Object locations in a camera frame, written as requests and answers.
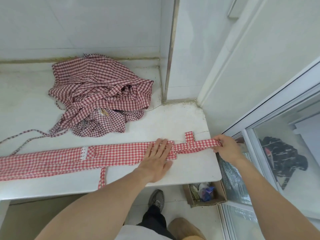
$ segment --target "white wall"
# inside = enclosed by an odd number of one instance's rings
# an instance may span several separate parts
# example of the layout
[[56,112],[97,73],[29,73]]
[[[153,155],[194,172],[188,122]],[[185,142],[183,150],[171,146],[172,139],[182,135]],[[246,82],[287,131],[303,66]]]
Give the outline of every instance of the white wall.
[[161,29],[160,29],[160,74],[162,92],[165,92],[168,58],[170,50],[171,26],[174,13],[174,0],[161,0]]
[[0,59],[157,57],[161,0],[0,0]]
[[196,98],[234,21],[233,0],[180,0],[167,100]]
[[265,0],[202,104],[211,135],[320,55],[319,6],[320,0]]

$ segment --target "person's right hand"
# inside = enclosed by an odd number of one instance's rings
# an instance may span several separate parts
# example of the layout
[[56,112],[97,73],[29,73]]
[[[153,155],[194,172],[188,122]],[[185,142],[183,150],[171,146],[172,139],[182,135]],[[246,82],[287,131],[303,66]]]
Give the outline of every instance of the person's right hand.
[[214,146],[212,149],[219,153],[221,158],[236,167],[237,161],[243,159],[243,154],[237,142],[230,136],[217,135],[214,140],[220,141],[222,146]]

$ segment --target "shoe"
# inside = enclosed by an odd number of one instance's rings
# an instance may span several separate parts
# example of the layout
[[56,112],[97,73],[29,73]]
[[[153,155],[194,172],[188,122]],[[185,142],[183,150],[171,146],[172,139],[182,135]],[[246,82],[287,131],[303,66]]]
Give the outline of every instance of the shoe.
[[148,206],[150,207],[152,205],[158,207],[160,212],[162,212],[162,209],[165,206],[165,194],[162,190],[157,189],[151,194]]

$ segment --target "cardboard box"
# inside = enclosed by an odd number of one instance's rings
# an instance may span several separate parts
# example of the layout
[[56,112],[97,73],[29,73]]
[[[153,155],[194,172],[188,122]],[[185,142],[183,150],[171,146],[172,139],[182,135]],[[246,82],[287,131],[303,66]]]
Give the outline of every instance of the cardboard box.
[[196,206],[215,206],[227,201],[226,191],[221,180],[217,182],[211,182],[210,185],[215,187],[213,191],[214,199],[207,202],[196,201],[193,198],[189,184],[184,184],[182,186],[184,194],[186,195],[186,201],[191,208]]

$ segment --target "black pants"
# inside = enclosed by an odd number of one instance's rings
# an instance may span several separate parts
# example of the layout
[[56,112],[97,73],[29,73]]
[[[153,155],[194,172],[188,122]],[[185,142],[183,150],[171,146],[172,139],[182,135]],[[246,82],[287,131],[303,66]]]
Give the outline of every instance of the black pants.
[[143,215],[142,222],[138,226],[143,226],[154,230],[157,234],[176,240],[174,236],[167,230],[167,222],[165,217],[160,213],[160,209],[155,205],[149,207]]

